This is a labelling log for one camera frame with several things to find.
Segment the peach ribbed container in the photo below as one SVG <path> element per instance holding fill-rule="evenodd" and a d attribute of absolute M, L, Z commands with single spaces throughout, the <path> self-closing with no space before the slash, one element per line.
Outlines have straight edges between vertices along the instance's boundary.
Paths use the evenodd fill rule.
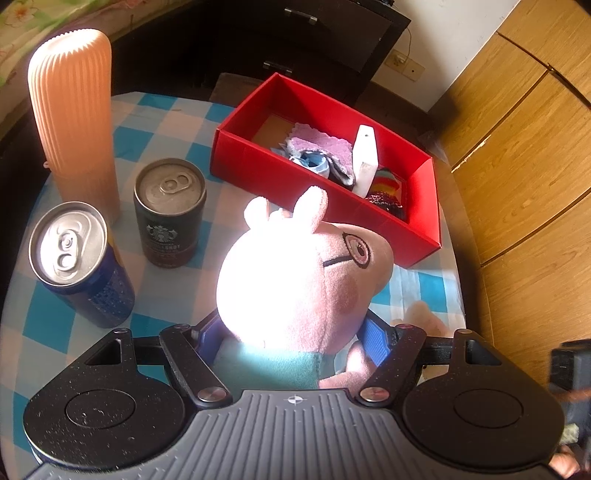
<path fill-rule="evenodd" d="M 47 163 L 64 202 L 120 212 L 111 123 L 111 44 L 98 30 L 54 37 L 28 71 L 33 112 Z"/>

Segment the white block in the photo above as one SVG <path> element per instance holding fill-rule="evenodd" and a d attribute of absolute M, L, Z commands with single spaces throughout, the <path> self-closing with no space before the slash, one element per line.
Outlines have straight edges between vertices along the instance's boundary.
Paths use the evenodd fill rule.
<path fill-rule="evenodd" d="M 360 125 L 357 139 L 353 145 L 353 172 L 355 186 L 353 193 L 365 198 L 378 169 L 378 149 L 375 144 L 374 129 Z"/>

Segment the starbucks logo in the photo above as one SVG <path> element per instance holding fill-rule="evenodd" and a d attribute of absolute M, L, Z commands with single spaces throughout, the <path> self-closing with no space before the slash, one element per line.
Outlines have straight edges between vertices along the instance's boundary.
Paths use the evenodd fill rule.
<path fill-rule="evenodd" d="M 160 242 L 161 244 L 172 242 L 178 235 L 176 230 L 168 230 L 162 225 L 148 225 L 146 230 L 154 240 Z"/>

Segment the electrical outlet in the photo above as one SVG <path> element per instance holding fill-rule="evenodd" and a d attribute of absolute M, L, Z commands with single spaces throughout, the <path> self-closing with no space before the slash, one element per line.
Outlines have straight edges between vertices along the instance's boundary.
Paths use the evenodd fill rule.
<path fill-rule="evenodd" d="M 384 65 L 398 73 L 402 73 L 413 82 L 416 82 L 425 71 L 425 67 L 419 65 L 413 59 L 407 58 L 406 54 L 398 50 L 390 52 L 384 61 Z"/>
<path fill-rule="evenodd" d="M 425 71 L 425 67 L 419 65 L 416 61 L 408 59 L 404 62 L 404 69 L 402 70 L 402 74 L 406 77 L 411 79 L 413 82 L 416 82 L 423 72 Z"/>
<path fill-rule="evenodd" d="M 392 50 L 386 57 L 384 65 L 392 70 L 396 70 L 398 73 L 402 73 L 407 61 L 407 56 L 404 53 L 399 52 L 398 50 Z"/>

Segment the round black pad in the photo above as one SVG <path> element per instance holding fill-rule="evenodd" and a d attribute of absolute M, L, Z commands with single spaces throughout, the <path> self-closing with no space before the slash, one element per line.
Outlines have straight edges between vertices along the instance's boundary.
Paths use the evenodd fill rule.
<path fill-rule="evenodd" d="M 486 388 L 459 394 L 453 409 L 462 420 L 486 429 L 508 427 L 523 414 L 523 407 L 515 397 Z"/>
<path fill-rule="evenodd" d="M 124 422 L 135 410 L 134 399 L 119 390 L 91 390 L 72 398 L 68 418 L 88 429 L 108 429 Z"/>
<path fill-rule="evenodd" d="M 23 424 L 39 458 L 114 470 L 153 457 L 179 436 L 184 401 L 137 371 L 132 342 L 126 329 L 107 334 L 31 399 Z"/>
<path fill-rule="evenodd" d="M 449 372 L 404 400 L 402 417 L 416 442 L 452 465 L 482 472 L 546 462 L 564 429 L 558 402 L 490 346 L 498 361 L 468 363 L 475 359 L 462 343 L 456 333 Z"/>

